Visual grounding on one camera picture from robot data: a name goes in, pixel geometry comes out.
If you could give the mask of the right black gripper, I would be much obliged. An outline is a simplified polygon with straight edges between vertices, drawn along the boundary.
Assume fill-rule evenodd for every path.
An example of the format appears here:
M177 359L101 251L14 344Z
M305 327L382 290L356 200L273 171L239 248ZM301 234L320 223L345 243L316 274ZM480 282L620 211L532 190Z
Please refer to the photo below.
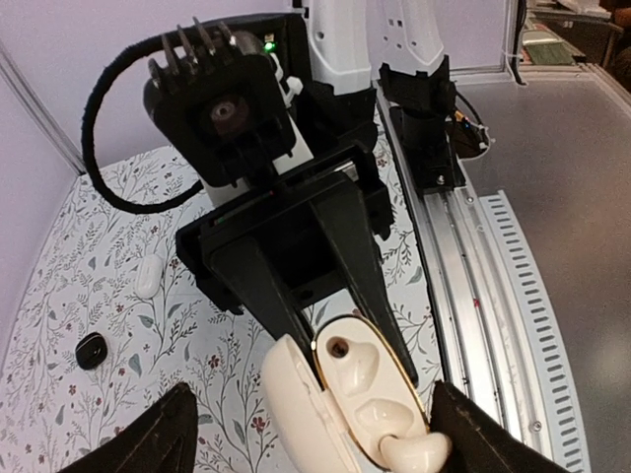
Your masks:
M250 191L179 229L176 254L218 309L246 308L273 339L289 335L303 354L314 338L304 307L346 288L417 386L376 245L391 226L374 154L355 142L274 191Z

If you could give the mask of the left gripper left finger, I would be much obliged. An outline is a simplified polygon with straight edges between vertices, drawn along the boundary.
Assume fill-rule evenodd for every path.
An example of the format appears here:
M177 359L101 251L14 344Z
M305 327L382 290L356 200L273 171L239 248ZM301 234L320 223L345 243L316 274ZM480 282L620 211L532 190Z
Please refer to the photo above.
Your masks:
M121 434L65 472L192 472L198 437L195 394L185 382L165 393Z

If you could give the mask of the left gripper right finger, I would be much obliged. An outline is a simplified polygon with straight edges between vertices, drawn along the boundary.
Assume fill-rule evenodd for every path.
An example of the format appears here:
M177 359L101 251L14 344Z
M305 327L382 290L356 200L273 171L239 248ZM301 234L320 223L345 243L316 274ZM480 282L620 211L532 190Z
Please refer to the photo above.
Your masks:
M448 436L449 473L564 473L565 469L515 439L450 382L435 383L431 431Z

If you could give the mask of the black earbud charging case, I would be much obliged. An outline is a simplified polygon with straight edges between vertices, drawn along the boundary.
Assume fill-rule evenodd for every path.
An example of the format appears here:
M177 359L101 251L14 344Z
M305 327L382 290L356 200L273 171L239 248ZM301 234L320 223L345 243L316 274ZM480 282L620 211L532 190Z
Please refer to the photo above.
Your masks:
M98 332L86 335L75 348L75 359L83 371L95 370L105 361L107 354L105 337Z

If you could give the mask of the white round earbud case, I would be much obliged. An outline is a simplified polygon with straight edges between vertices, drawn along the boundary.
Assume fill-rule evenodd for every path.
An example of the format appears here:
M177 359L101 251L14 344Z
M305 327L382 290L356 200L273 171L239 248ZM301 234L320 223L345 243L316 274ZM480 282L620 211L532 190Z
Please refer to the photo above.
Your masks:
M261 386L272 425L299 472L359 472L358 452L389 471L383 438L430 434L400 361L363 317L330 320L306 354L282 336L262 362Z

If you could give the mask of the white oval case lid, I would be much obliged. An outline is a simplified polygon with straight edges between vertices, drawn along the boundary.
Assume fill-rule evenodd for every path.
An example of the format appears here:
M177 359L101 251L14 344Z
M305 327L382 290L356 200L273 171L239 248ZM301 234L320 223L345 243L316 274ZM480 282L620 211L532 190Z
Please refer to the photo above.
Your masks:
M159 291L163 274L163 260L157 254L144 256L137 268L134 292L142 300L153 298Z

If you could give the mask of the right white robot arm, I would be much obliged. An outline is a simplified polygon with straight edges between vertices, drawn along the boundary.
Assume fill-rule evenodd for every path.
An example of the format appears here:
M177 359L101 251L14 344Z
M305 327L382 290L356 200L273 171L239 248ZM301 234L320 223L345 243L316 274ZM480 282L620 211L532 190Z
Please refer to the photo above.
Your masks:
M280 63L250 31L226 34L242 56L188 90L182 154L205 186L247 193L180 229L178 258L220 309L249 310L302 352L314 332L303 309L347 290L417 370L391 310L378 240L393 213L373 154L378 97L395 104L396 138L417 188L452 177L446 120L456 89L429 1L384 5L385 60L375 89L362 1L313 1L286 20Z

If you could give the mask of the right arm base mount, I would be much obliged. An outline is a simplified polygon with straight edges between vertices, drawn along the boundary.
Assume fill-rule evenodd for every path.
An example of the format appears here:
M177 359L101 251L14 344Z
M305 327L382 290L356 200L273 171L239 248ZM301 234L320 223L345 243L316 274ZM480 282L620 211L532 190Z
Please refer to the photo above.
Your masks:
M450 76L450 59L444 57L432 74L397 72L385 63L379 85L386 100L381 118L388 142L399 148L413 189L424 195L465 186L456 134L474 124L456 117L460 94Z

